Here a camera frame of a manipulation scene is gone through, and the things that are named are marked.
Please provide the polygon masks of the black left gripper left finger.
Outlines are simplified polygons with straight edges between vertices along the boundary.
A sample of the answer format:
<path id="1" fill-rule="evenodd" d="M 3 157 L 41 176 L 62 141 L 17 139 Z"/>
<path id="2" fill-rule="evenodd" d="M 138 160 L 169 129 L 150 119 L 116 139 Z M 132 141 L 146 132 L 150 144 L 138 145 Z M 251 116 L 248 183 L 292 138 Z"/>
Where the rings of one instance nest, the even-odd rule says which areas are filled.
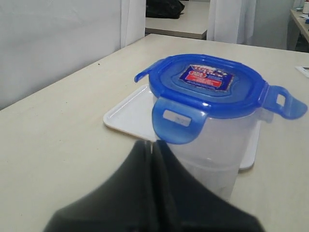
<path id="1" fill-rule="evenodd" d="M 137 141 L 99 188 L 57 210 L 46 232 L 157 232 L 151 178 L 151 143 Z"/>

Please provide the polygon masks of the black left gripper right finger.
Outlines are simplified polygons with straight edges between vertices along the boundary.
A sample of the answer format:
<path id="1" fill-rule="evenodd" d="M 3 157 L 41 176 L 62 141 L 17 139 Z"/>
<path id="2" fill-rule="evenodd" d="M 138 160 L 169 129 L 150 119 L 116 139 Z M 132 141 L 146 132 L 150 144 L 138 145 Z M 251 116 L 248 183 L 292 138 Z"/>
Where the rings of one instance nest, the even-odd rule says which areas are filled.
<path id="1" fill-rule="evenodd" d="M 262 232 L 259 220 L 198 182 L 167 144 L 152 151 L 152 182 L 161 232 Z"/>

